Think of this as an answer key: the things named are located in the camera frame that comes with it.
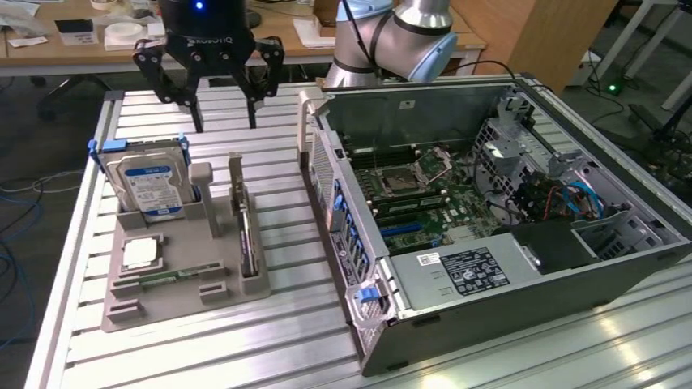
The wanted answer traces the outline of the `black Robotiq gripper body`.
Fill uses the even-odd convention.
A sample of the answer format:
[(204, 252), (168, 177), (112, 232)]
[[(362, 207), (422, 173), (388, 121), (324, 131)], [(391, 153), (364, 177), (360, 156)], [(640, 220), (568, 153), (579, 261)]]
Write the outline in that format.
[(162, 1), (166, 53), (194, 74), (240, 76), (255, 51), (247, 2)]

